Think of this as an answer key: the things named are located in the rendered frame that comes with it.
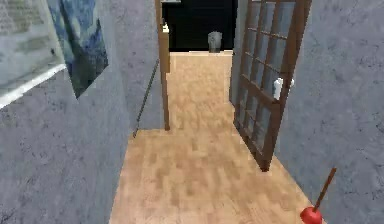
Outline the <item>brown glass-paned room door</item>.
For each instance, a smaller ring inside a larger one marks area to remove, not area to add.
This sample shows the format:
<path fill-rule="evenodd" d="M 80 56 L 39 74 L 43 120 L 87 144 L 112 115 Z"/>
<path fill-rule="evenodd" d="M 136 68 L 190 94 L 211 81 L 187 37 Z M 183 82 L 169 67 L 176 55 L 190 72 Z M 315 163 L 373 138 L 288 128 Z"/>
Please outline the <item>brown glass-paned room door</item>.
<path fill-rule="evenodd" d="M 259 168 L 270 168 L 312 0 L 248 0 L 234 126 Z M 282 78 L 280 99 L 273 82 Z"/>

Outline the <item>blue swirl wall painting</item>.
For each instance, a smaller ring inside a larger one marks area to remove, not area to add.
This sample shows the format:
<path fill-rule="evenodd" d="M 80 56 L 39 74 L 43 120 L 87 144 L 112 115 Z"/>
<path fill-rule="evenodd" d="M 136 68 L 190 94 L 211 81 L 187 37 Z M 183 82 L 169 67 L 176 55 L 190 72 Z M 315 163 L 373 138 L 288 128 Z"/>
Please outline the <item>blue swirl wall painting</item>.
<path fill-rule="evenodd" d="M 97 0 L 46 0 L 76 98 L 109 65 Z"/>

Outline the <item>brown wooden door frame post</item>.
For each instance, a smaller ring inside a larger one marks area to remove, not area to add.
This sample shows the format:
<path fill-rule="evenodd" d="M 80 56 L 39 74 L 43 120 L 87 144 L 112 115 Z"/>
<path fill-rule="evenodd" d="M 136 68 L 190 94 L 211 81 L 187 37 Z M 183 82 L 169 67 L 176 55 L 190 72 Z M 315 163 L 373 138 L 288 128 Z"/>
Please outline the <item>brown wooden door frame post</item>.
<path fill-rule="evenodd" d="M 169 123 L 169 107 L 168 107 L 168 94 L 167 94 L 167 50 L 165 43 L 165 33 L 163 32 L 162 25 L 162 11 L 161 11 L 161 0 L 154 0 L 155 12 L 156 12 L 156 23 L 158 31 L 158 45 L 159 45 L 159 60 L 160 60 L 160 74 L 161 74 L 161 85 L 162 85 L 162 99 L 163 99 L 163 114 L 164 114 L 164 129 L 170 130 Z"/>

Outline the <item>pale green framed wall picture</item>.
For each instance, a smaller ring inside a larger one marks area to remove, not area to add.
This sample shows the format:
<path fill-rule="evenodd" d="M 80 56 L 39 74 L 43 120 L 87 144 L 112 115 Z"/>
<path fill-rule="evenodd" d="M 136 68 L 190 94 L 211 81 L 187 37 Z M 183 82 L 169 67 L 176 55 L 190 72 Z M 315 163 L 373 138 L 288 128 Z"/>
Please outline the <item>pale green framed wall picture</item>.
<path fill-rule="evenodd" d="M 64 67 L 47 0 L 0 0 L 0 109 Z"/>

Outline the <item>red plunger with brown stick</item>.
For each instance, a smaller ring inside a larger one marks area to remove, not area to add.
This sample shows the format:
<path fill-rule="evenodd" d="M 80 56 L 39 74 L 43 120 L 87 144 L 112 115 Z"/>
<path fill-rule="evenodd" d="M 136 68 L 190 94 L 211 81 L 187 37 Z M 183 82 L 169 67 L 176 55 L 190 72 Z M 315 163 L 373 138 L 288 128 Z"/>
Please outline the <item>red plunger with brown stick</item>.
<path fill-rule="evenodd" d="M 327 180 L 325 181 L 323 188 L 317 198 L 317 201 L 314 206 L 312 207 L 306 207 L 303 209 L 300 213 L 300 218 L 304 224 L 322 224 L 323 217 L 320 212 L 320 205 L 323 200 L 323 198 L 326 195 L 326 192 L 328 190 L 329 185 L 331 184 L 335 173 L 337 171 L 336 167 L 333 167 L 327 177 Z"/>

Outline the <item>grey bin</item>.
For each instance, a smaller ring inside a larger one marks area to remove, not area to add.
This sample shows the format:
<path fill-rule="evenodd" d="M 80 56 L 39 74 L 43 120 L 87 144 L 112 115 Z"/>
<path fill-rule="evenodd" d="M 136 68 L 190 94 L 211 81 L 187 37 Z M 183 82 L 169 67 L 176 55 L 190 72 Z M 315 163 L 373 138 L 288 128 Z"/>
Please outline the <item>grey bin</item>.
<path fill-rule="evenodd" d="M 208 45 L 210 53 L 219 53 L 221 49 L 222 33 L 212 31 L 208 34 Z"/>

